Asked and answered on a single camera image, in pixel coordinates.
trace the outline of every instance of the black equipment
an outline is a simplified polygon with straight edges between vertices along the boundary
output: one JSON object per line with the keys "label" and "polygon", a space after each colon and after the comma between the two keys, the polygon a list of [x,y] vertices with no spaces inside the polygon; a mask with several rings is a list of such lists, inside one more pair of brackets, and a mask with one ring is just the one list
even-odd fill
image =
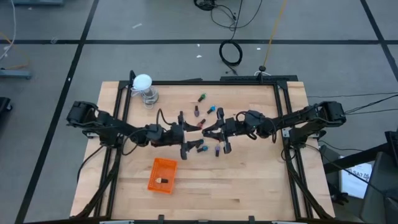
{"label": "black equipment", "polygon": [[182,111],[178,116],[178,124],[171,123],[170,130],[164,129],[159,124],[149,124],[143,128],[137,128],[112,117],[108,112],[99,110],[93,103],[75,101],[69,111],[67,121],[69,126],[82,128],[82,133],[85,136],[90,137],[92,133],[97,134],[102,146],[118,146],[121,136],[127,136],[140,147],[145,147],[149,143],[154,147],[181,145],[180,153],[184,160],[187,159],[187,152],[200,141],[199,139],[185,142],[184,131],[198,131],[201,130],[201,127],[192,126],[184,121]]}

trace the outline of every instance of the wheel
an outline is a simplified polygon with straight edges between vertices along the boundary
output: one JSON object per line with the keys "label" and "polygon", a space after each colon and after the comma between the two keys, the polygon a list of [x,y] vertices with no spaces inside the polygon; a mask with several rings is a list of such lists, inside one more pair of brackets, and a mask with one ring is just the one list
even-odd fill
{"label": "wheel", "polygon": [[12,111],[12,105],[11,104],[8,104],[8,106],[7,106],[7,111]]}

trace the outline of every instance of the black cable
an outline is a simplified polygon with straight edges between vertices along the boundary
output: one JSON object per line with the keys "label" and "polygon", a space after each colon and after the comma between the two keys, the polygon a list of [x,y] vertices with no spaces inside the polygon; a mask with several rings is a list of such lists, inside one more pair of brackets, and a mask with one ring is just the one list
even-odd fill
{"label": "black cable", "polygon": [[367,114],[367,113],[378,113],[378,112],[394,111],[394,110],[398,110],[398,108],[396,108],[396,109],[379,110],[379,111],[368,111],[368,112],[359,112],[359,113],[349,113],[349,114],[346,114],[346,115]]}
{"label": "black cable", "polygon": [[375,187],[373,184],[370,184],[368,181],[366,181],[366,180],[364,180],[364,179],[358,177],[357,175],[355,175],[355,174],[352,173],[351,171],[349,171],[349,170],[347,170],[347,169],[343,169],[341,166],[335,164],[333,161],[331,161],[329,158],[327,158],[327,157],[325,156],[325,153],[321,152],[321,150],[317,149],[315,146],[311,146],[311,145],[309,145],[309,144],[306,144],[306,146],[311,147],[312,149],[317,150],[317,151],[321,154],[321,156],[322,156],[323,158],[325,158],[327,161],[330,162],[330,164],[332,164],[332,165],[334,165],[335,167],[337,167],[337,168],[339,168],[339,169],[341,169],[341,170],[344,170],[344,171],[346,171],[347,173],[353,175],[354,177],[356,177],[356,178],[359,179],[360,181],[362,181],[362,182],[368,184],[369,186],[371,186],[374,190],[376,190],[376,191],[379,192],[383,197],[385,197],[385,196],[384,196],[384,193],[383,193],[381,190],[379,190],[377,187]]}
{"label": "black cable", "polygon": [[[234,28],[234,33],[232,34],[232,37],[231,37],[229,40],[224,40],[224,41],[222,41],[222,43],[220,44],[220,47],[219,47],[219,49],[218,49],[218,53],[219,53],[219,55],[220,55],[220,57],[221,57],[221,60],[223,61],[223,63],[224,63],[226,66],[228,66],[228,68],[230,68],[230,69],[232,70],[232,72],[233,72],[235,75],[238,75],[238,73],[237,73],[236,70],[233,69],[232,67],[238,66],[238,65],[242,62],[242,58],[243,58],[243,51],[242,51],[241,46],[239,46],[238,43],[236,43],[235,41],[233,41],[234,36],[235,36],[235,33],[236,33],[236,28],[237,28],[238,22],[239,22],[239,17],[240,17],[240,15],[241,15],[242,3],[243,3],[243,0],[241,0],[241,3],[240,3],[240,5],[239,5],[238,18],[236,19],[236,22],[235,22],[235,28]],[[238,52],[239,52],[239,58],[238,58],[238,60],[237,60],[236,62],[229,62],[228,60],[226,60],[226,59],[224,58],[224,55],[223,55],[223,47],[224,47],[225,44],[232,44],[232,45],[233,45],[234,47],[236,47],[236,49],[238,50]]]}
{"label": "black cable", "polygon": [[378,103],[380,103],[380,102],[383,102],[383,101],[385,101],[385,100],[391,99],[391,98],[396,97],[396,96],[398,96],[398,94],[396,94],[396,95],[394,95],[394,96],[389,96],[389,97],[384,98],[384,99],[381,99],[381,100],[377,100],[377,101],[375,101],[375,102],[369,103],[369,104],[364,105],[364,106],[359,106],[359,107],[353,108],[353,109],[351,109],[351,110],[345,111],[345,114],[348,115],[348,114],[350,114],[350,113],[352,113],[352,112],[361,110],[361,109],[363,109],[363,108],[367,108],[368,106],[376,105],[376,104],[378,104]]}
{"label": "black cable", "polygon": [[364,151],[364,150],[360,150],[360,149],[340,149],[340,148],[337,148],[337,147],[335,147],[335,146],[332,146],[331,144],[325,142],[324,140],[319,140],[318,142],[323,142],[323,143],[325,143],[326,145],[328,145],[329,147],[332,147],[333,149],[337,149],[337,150],[340,150],[340,151],[359,151],[359,152]]}
{"label": "black cable", "polygon": [[337,97],[373,96],[373,95],[390,95],[390,94],[398,94],[398,92],[390,92],[390,93],[364,93],[364,94],[336,95],[336,96],[307,96],[307,98],[337,98]]}
{"label": "black cable", "polygon": [[[216,21],[214,20],[214,18],[213,18],[213,10],[211,10],[211,12],[210,12],[210,17],[211,17],[211,20],[212,20],[215,24],[219,25],[220,27],[229,28],[230,31],[234,31],[232,28],[234,28],[234,29],[240,29],[240,28],[243,28],[243,27],[246,27],[247,25],[249,25],[249,24],[254,20],[254,18],[257,16],[258,12],[260,11],[261,4],[262,4],[262,0],[260,0],[259,7],[257,8],[256,12],[254,13],[253,17],[250,19],[249,22],[247,22],[247,23],[246,23],[245,25],[243,25],[243,26],[239,26],[239,27],[236,26],[236,27],[233,27],[233,26],[232,26],[233,24],[231,24],[231,25],[229,25],[229,26],[226,26],[226,25],[223,25],[223,24],[220,24],[220,23],[216,22]],[[229,16],[229,15],[227,15],[227,16],[228,16],[230,19],[234,20],[234,19],[233,19],[233,18],[234,18],[234,14],[232,13],[232,11],[231,11],[228,7],[226,7],[226,6],[224,6],[224,5],[215,4],[215,5],[214,5],[215,9],[217,9],[218,6],[227,8],[227,9],[230,11],[232,17]]]}
{"label": "black cable", "polygon": [[80,172],[81,169],[83,168],[83,166],[87,163],[87,161],[89,159],[91,159],[95,154],[97,154],[97,152],[99,152],[104,146],[99,147],[96,151],[94,151],[91,155],[89,155],[84,161],[83,163],[80,165],[79,171],[77,172],[77,180],[76,182],[79,182],[79,178],[80,178]]}
{"label": "black cable", "polygon": [[122,155],[124,155],[124,156],[130,155],[134,150],[136,150],[137,146],[138,146],[138,144],[136,144],[136,146],[134,146],[134,148],[131,149],[131,151],[129,151],[128,153],[124,153],[124,152],[123,152],[123,149],[122,149]]}
{"label": "black cable", "polygon": [[132,149],[132,151],[130,151],[130,152],[128,152],[128,153],[124,153],[124,152],[123,152],[123,150],[124,150],[124,145],[126,144],[127,140],[130,139],[131,136],[137,134],[137,133],[140,132],[140,131],[149,131],[149,130],[147,130],[146,128],[141,128],[141,129],[138,129],[137,131],[133,131],[131,134],[129,134],[129,135],[123,140],[122,147],[121,147],[121,149],[122,149],[122,155],[126,156],[126,155],[132,153],[133,150],[136,149],[137,144],[136,144],[136,146]]}
{"label": "black cable", "polygon": [[166,121],[166,119],[164,119],[163,111],[162,111],[162,109],[160,109],[160,108],[159,108],[159,110],[157,110],[157,114],[156,114],[156,124],[159,124],[159,114],[162,115],[162,119],[163,119],[164,123],[166,123],[166,124],[169,125],[169,126],[172,125],[171,123],[168,123],[168,122]]}
{"label": "black cable", "polygon": [[286,159],[286,158],[283,157],[285,149],[282,149],[281,152],[280,152],[280,157],[282,158],[283,161],[292,161],[297,155],[296,154],[297,150],[293,148],[293,151],[294,151],[294,155],[290,159]]}

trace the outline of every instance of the cable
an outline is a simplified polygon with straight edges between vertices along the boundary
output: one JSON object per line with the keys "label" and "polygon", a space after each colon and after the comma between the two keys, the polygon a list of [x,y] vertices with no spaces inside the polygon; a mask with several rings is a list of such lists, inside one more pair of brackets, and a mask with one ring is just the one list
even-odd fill
{"label": "cable", "polygon": [[282,14],[284,13],[285,6],[286,6],[286,0],[284,0],[283,3],[282,3],[282,7],[281,7],[281,9],[279,11],[278,19],[275,21],[274,28],[272,29],[271,37],[269,38],[266,58],[264,59],[264,64],[263,64],[264,67],[266,66],[267,59],[268,59],[268,54],[269,54],[269,52],[271,50],[272,39],[274,38],[274,35],[276,33],[276,29],[278,28],[278,23],[280,21],[280,18],[282,17]]}
{"label": "cable", "polygon": [[[239,17],[241,16],[242,3],[243,3],[243,0],[241,0],[241,3],[240,3],[240,5],[239,5],[238,18],[237,18],[236,21],[235,21],[235,28],[234,28],[234,33],[232,34],[232,37],[231,37],[229,40],[224,40],[224,41],[222,41],[222,43],[220,44],[220,47],[219,47],[219,49],[218,49],[218,53],[219,53],[219,55],[220,55],[220,57],[221,57],[221,60],[223,61],[223,63],[224,63],[226,66],[228,66],[228,68],[230,68],[230,69],[232,70],[232,72],[233,72],[235,75],[238,75],[238,73],[237,73],[236,70],[233,69],[232,67],[233,67],[233,66],[238,66],[238,65],[242,62],[242,58],[243,58],[243,51],[242,51],[241,46],[239,46],[238,43],[236,43],[235,41],[233,41],[234,36],[235,36],[235,33],[236,33],[236,28],[237,28],[238,22],[239,22]],[[239,52],[239,58],[238,58],[238,60],[237,60],[236,62],[229,62],[229,61],[227,61],[227,60],[224,58],[224,55],[223,55],[223,47],[224,47],[225,44],[232,44],[232,45],[233,45],[234,47],[236,47],[236,49],[238,50],[238,52]]]}
{"label": "cable", "polygon": [[396,96],[398,96],[398,94],[396,94],[396,95],[394,95],[394,96],[389,96],[389,97],[384,98],[384,99],[381,99],[381,100],[377,100],[377,101],[375,101],[375,102],[369,103],[369,104],[364,105],[364,106],[359,106],[359,107],[353,108],[353,109],[351,109],[351,110],[345,111],[345,114],[348,115],[348,114],[350,114],[350,113],[352,113],[352,112],[361,110],[361,109],[363,109],[363,108],[367,108],[368,106],[376,105],[376,104],[378,104],[378,103],[380,103],[380,102],[383,102],[383,101],[385,101],[385,100],[391,99],[391,98],[396,97]]}
{"label": "cable", "polygon": [[280,157],[282,158],[283,161],[292,161],[292,160],[296,157],[296,155],[297,155],[297,154],[296,154],[297,150],[296,150],[295,148],[292,148],[292,149],[293,149],[293,151],[294,151],[294,155],[293,155],[290,159],[284,158],[283,155],[284,155],[285,149],[282,149],[282,150],[281,150],[281,152],[280,152]]}
{"label": "cable", "polygon": [[364,93],[364,94],[336,95],[336,96],[307,96],[307,98],[337,98],[337,97],[373,96],[373,95],[390,95],[390,94],[398,94],[398,92],[390,92],[390,93]]}
{"label": "cable", "polygon": [[330,162],[330,164],[332,164],[332,165],[334,165],[335,167],[337,167],[337,168],[339,168],[339,169],[341,169],[341,170],[344,170],[345,172],[347,172],[347,173],[353,175],[354,177],[356,177],[357,179],[361,180],[362,182],[367,183],[367,184],[368,184],[369,186],[371,186],[375,191],[379,192],[383,197],[385,197],[385,196],[384,196],[384,193],[383,193],[381,190],[379,190],[377,187],[375,187],[373,184],[370,184],[368,181],[366,181],[366,180],[364,180],[364,179],[358,177],[357,175],[353,174],[351,171],[349,171],[349,170],[347,170],[347,169],[343,169],[341,166],[335,164],[333,161],[331,161],[329,158],[327,158],[327,157],[325,156],[325,154],[324,154],[323,152],[321,152],[321,150],[317,149],[315,146],[311,146],[311,145],[309,145],[309,144],[305,144],[305,145],[308,146],[308,147],[311,147],[311,148],[313,148],[313,149],[315,149],[315,150],[317,150],[317,151],[321,154],[321,156],[322,156],[323,158],[325,158],[327,161]]}
{"label": "cable", "polygon": [[99,152],[104,146],[99,147],[96,151],[94,151],[91,155],[89,155],[84,161],[83,163],[80,165],[79,171],[77,172],[77,180],[76,182],[79,182],[79,177],[80,177],[80,172],[81,169],[83,168],[83,166],[87,163],[87,161],[89,159],[91,159],[95,154],[97,154],[97,152]]}
{"label": "cable", "polygon": [[337,149],[337,150],[340,150],[340,151],[359,151],[359,152],[363,152],[364,151],[364,150],[360,150],[360,149],[340,149],[340,148],[337,148],[335,146],[332,146],[331,144],[325,142],[324,140],[319,140],[318,142],[323,142],[326,145],[332,147],[333,149]]}
{"label": "cable", "polygon": [[367,114],[367,113],[378,113],[378,112],[394,111],[394,110],[398,110],[398,108],[396,108],[396,109],[379,110],[379,111],[368,111],[368,112],[350,113],[350,114],[346,114],[346,115]]}
{"label": "cable", "polygon": [[[9,40],[9,38],[8,38],[5,34],[3,34],[2,32],[0,32],[0,35],[1,35],[10,45],[12,45],[11,40]],[[10,69],[20,69],[20,68],[24,68],[24,67],[29,66],[29,64],[30,64],[30,58],[29,58],[29,56],[28,56],[23,50],[19,49],[16,45],[13,45],[13,46],[15,47],[15,49],[16,49],[19,53],[21,53],[21,54],[26,58],[27,62],[26,62],[26,64],[23,64],[23,65],[15,65],[15,66],[7,67],[6,70],[10,70]]]}
{"label": "cable", "polygon": [[163,111],[162,111],[162,109],[160,109],[160,108],[159,108],[159,110],[157,110],[157,114],[156,114],[156,124],[159,124],[159,114],[162,115],[162,119],[163,119],[164,123],[166,123],[166,124],[169,125],[169,126],[172,125],[171,123],[168,123],[168,122],[166,121],[166,119],[164,119]]}
{"label": "cable", "polygon": [[[210,17],[211,17],[211,20],[212,20],[215,24],[219,25],[220,27],[229,28],[230,31],[233,31],[233,29],[231,29],[231,28],[240,29],[240,28],[243,28],[243,27],[246,27],[247,25],[249,25],[249,24],[254,20],[254,18],[257,16],[258,12],[260,11],[261,4],[262,4],[262,0],[260,0],[259,7],[257,8],[256,12],[254,13],[253,17],[250,19],[249,22],[247,22],[247,23],[246,23],[245,25],[243,25],[243,26],[236,26],[236,27],[233,27],[232,25],[233,25],[234,23],[232,23],[232,24],[229,25],[229,26],[225,26],[225,25],[223,25],[223,24],[220,24],[220,23],[216,22],[216,21],[214,20],[214,18],[213,18],[213,10],[211,10],[211,12],[210,12]],[[236,19],[234,19],[235,16],[234,16],[234,14],[232,13],[232,11],[231,11],[230,8],[228,8],[228,7],[224,6],[224,5],[219,5],[219,4],[215,4],[215,5],[214,5],[215,9],[218,9],[218,7],[220,7],[220,6],[221,6],[221,7],[225,7],[225,8],[227,8],[227,9],[230,11],[230,13],[231,13],[232,16],[229,16],[226,12],[224,12],[224,13],[225,13],[231,20],[233,20],[233,21],[236,20]]]}
{"label": "cable", "polygon": [[124,151],[123,151],[124,148],[122,148],[122,155],[124,155],[124,156],[130,155],[134,150],[136,150],[137,146],[138,146],[138,144],[136,144],[136,146],[134,146],[134,148],[131,149],[131,151],[129,151],[128,153],[124,153]]}
{"label": "cable", "polygon": [[12,4],[12,14],[13,14],[13,19],[14,19],[14,35],[12,36],[12,42],[10,46],[4,51],[4,53],[0,56],[0,60],[4,58],[4,56],[7,54],[7,52],[10,50],[10,48],[14,45],[15,38],[17,36],[17,19],[15,16],[15,5],[14,5],[14,0],[11,0]]}

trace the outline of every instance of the white paper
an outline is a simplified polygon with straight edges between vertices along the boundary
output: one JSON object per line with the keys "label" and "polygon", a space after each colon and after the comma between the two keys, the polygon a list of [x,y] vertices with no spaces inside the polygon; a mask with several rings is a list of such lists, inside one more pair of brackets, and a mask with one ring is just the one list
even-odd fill
{"label": "white paper", "polygon": [[[366,182],[369,182],[370,176],[372,174],[372,165],[364,163],[348,168],[347,170],[356,174]],[[340,171],[340,183],[341,192],[348,193],[348,195],[352,197],[361,199],[364,198],[366,188],[368,187],[367,183],[359,180],[344,170]]]}

